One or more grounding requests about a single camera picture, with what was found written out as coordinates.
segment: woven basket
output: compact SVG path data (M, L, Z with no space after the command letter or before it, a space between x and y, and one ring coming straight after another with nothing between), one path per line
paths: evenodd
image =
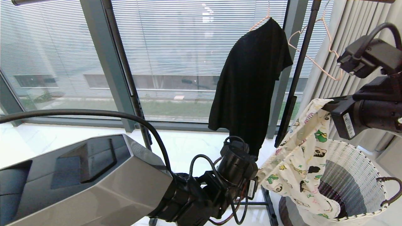
M354 146L342 141L328 141L326 168L319 191L340 204L342 218L326 219L299 208L299 214L306 224L364 225L402 195L400 190L388 200L384 181L396 180L402 186L401 180L381 177L372 162Z

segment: t-shirt sleeve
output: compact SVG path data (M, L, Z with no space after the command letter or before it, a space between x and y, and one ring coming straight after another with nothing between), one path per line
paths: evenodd
M290 56L289 46L287 44L285 34L283 34L282 45L281 45L281 49L279 51L280 52L279 52L279 61L278 61L278 67L277 67L276 80L279 80L279 75L285 68L293 65L292 57Z

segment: brown handle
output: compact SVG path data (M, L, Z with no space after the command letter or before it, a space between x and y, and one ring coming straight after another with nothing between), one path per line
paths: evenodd
M390 205L391 203L395 202L397 199L399 199L399 197L402 196L402 181L396 177L378 177L377 181L383 182L383 181L396 181L399 183L399 191L396 195L394 195L391 199L389 200L384 200L381 203L381 206L388 204Z

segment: beige curtain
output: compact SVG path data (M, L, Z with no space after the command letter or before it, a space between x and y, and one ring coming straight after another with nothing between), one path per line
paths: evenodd
M329 23L330 33L334 38L332 49L342 54L345 47L362 35L367 35L376 26L384 22L394 23L402 31L401 10L402 1L395 1L393 4L361 0L334 1ZM383 30L379 34L379 38L394 45L394 38L389 31ZM329 39L326 38L316 60L329 74L338 77L340 68L336 65L336 56L328 54L328 45ZM325 76L317 67L313 67L301 101L300 111L314 98L351 95L377 76L380 76L379 69L365 79L346 74L340 81L334 81ZM333 124L329 137L341 140ZM347 142L373 152L383 151L393 138L392 134L385 131L368 129Z

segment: white marble floor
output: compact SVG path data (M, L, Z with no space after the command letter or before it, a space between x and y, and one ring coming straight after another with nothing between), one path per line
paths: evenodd
M19 127L12 127L6 123L0 125L0 168L32 158L36 155L90 138L93 136L121 134L123 129L99 128L99 127L78 127L78 126L57 126L57 125L34 125L23 124ZM174 172L188 173L190 161L197 154L205 154L212 160L219 157L219 151L223 145L224 139L228 136L226 133L206 133L189 131L159 131L159 134L169 153L172 170ZM137 142L143 144L142 136L139 130L127 134ZM274 141L265 140L257 164L260 166L274 151ZM152 151L162 156L158 145L152 145ZM210 166L206 160L197 160L194 167L194 175L202 175ZM387 174L380 169L383 176ZM395 194L398 187L394 184L387 185L388 193ZM271 194L275 211L278 214L278 202L280 197ZM258 191L254 201L263 201L263 196ZM396 226L400 223L400 210L402 200L391 205L386 212L376 216L367 223L368 226ZM135 226L148 225L148 219L143 218L134 224ZM173 225L164 221L158 221L159 226ZM237 225L232 219L227 226ZM247 211L246 219L243 225L269 226L269 218L264 206L250 206Z

